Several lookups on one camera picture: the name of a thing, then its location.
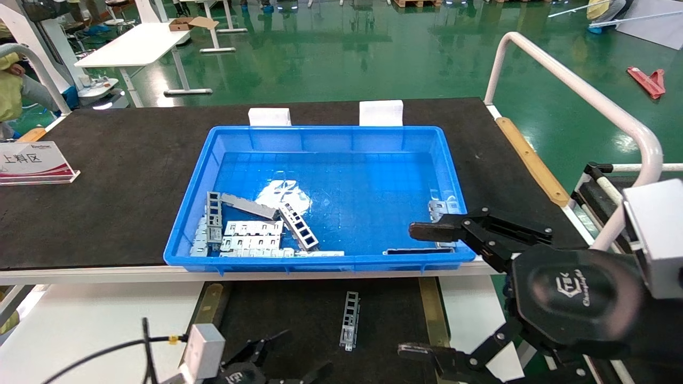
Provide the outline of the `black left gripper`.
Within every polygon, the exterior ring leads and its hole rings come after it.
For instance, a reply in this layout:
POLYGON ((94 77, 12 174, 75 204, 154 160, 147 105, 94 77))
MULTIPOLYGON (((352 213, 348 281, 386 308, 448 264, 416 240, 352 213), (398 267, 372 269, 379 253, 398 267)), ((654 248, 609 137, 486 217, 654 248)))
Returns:
POLYGON ((283 330, 280 333, 261 339, 248 340, 246 345, 234 355, 234 364, 219 370, 214 383, 322 383, 333 372, 333 363, 327 361, 313 369, 302 378, 266 379, 261 370, 268 353, 283 347, 292 340, 292 332, 283 330))

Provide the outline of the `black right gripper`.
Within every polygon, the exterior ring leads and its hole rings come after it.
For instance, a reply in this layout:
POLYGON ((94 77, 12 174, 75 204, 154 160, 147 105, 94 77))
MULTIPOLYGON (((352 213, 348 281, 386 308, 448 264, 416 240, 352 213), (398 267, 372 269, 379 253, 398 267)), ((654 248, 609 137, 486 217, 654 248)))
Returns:
MULTIPOLYGON (((599 250, 530 248, 551 245, 553 229, 490 207, 465 214, 444 214, 437 222, 412 222, 418 241, 462 241, 499 273, 508 273, 513 316, 471 353, 426 343, 401 343, 398 355, 431 364, 446 381, 504 383, 487 364, 520 335, 539 350, 568 350, 593 357, 625 357, 647 289, 634 257, 599 250)), ((587 383, 582 367, 561 366, 507 383, 587 383)))

